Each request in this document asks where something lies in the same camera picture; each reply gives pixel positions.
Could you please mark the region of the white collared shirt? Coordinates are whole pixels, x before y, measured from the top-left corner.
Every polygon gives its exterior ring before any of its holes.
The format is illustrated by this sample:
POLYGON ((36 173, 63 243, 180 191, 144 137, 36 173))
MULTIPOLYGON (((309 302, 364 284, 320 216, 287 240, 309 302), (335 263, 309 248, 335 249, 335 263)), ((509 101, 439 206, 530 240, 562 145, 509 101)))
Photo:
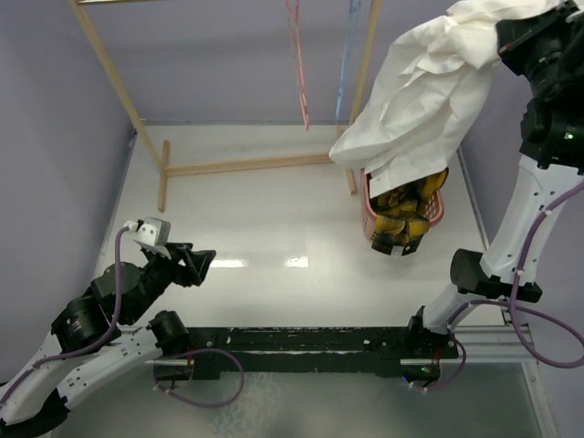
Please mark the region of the white collared shirt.
POLYGON ((496 24, 540 16, 556 1, 458 1, 390 46, 361 114, 332 146, 337 165, 363 170, 379 195, 443 171, 485 104, 496 24))

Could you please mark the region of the light blue wire hanger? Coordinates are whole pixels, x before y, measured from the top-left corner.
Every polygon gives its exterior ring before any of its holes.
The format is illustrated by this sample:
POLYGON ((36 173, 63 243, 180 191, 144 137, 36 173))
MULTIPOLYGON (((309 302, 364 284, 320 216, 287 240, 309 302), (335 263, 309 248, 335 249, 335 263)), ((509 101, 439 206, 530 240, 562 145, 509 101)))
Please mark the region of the light blue wire hanger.
POLYGON ((347 84, 349 60, 351 57, 351 52, 354 47, 355 37, 357 35, 357 29, 360 21, 360 11, 362 8, 361 0, 350 0, 349 1, 349 11, 348 11, 348 21, 347 21, 347 32, 345 43, 343 47, 341 66, 339 71, 339 89, 335 108, 335 121, 340 121, 340 115, 342 112, 344 92, 347 84))

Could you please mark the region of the yellow plaid flannel shirt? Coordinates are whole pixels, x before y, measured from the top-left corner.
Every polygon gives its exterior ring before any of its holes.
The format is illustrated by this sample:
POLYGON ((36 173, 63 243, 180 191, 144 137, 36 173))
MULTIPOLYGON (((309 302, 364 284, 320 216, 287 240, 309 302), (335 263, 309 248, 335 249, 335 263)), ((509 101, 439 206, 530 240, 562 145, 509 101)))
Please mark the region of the yellow plaid flannel shirt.
POLYGON ((376 214, 371 248, 385 255, 395 246, 402 248, 402 256, 415 253, 431 228, 426 208, 448 175, 446 168, 371 198, 369 204, 376 214))

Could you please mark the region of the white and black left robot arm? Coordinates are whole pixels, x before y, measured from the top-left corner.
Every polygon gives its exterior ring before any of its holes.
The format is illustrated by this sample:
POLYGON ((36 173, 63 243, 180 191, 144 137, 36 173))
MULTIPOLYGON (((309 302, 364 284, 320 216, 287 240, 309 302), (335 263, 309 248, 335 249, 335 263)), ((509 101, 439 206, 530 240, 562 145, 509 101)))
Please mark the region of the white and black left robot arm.
POLYGON ((190 244, 145 252, 145 266, 117 261, 70 301, 21 371, 1 387, 1 434, 39 437, 63 423, 84 397, 160 356, 177 358, 191 345, 178 314, 164 310, 127 332, 171 285, 198 287, 216 257, 190 244))

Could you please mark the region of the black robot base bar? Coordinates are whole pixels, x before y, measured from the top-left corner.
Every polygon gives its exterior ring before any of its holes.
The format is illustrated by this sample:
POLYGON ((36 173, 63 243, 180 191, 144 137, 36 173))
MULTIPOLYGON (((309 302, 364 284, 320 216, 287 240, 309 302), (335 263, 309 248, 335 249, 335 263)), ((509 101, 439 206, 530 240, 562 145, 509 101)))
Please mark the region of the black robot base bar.
POLYGON ((161 381, 217 380, 227 372, 366 373, 436 380, 438 361, 455 359, 446 335, 422 327, 184 328, 164 348, 153 375, 161 381))

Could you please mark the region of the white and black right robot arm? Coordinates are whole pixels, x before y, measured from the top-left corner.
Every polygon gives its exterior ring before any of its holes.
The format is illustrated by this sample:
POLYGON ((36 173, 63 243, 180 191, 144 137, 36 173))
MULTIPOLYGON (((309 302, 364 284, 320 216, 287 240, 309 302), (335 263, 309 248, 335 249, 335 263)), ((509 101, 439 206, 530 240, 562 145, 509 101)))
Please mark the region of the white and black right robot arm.
POLYGON ((532 92, 521 121, 516 187, 488 250, 457 250, 448 287, 412 316, 405 343, 416 357, 446 345, 479 301, 516 311, 520 301, 540 300, 540 254, 560 206, 583 184, 582 7, 563 1, 538 16, 501 20, 495 29, 498 56, 532 92))

